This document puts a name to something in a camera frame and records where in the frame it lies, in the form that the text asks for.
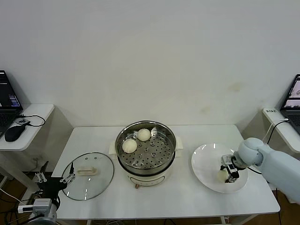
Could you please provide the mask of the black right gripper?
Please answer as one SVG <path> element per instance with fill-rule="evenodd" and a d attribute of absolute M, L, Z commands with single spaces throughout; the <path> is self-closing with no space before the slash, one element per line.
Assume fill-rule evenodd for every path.
<path fill-rule="evenodd" d="M 225 183 L 234 183 L 240 177 L 239 169 L 234 164 L 221 165 L 220 170 L 224 169 L 227 169 L 228 172 L 228 178 L 225 180 Z"/>

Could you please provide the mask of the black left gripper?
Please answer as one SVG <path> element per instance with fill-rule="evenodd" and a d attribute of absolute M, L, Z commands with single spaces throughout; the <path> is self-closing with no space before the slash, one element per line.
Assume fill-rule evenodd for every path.
<path fill-rule="evenodd" d="M 67 177 L 47 179 L 44 173 L 48 163 L 49 161 L 46 161 L 40 168 L 40 171 L 35 173 L 35 176 L 38 182 L 38 187 L 42 190 L 42 198 L 56 200 L 59 192 L 67 187 L 66 183 L 70 183 L 75 179 L 74 163 L 71 163 L 69 175 Z"/>

